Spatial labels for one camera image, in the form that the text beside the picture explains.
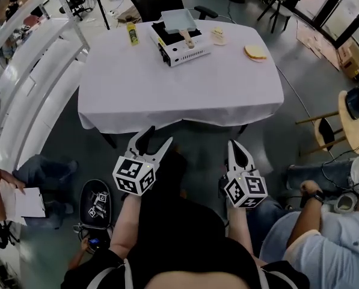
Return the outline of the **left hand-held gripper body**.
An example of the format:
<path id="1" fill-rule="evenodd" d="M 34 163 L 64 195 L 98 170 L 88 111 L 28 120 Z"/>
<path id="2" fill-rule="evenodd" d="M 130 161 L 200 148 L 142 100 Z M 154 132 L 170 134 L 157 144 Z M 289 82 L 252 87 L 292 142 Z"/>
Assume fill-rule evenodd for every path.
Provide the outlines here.
<path id="1" fill-rule="evenodd" d="M 120 156 L 112 173 L 117 188 L 125 193 L 142 196 L 156 182 L 161 153 L 141 155 L 129 149 Z"/>

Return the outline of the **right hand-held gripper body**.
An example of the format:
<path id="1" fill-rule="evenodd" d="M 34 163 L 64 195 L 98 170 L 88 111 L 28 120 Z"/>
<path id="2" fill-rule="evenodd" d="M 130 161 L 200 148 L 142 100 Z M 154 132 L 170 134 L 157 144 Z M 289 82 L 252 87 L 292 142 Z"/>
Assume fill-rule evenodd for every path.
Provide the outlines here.
<path id="1" fill-rule="evenodd" d="M 219 190 L 234 208 L 255 208 L 268 197 L 266 181 L 255 168 L 227 170 Z"/>

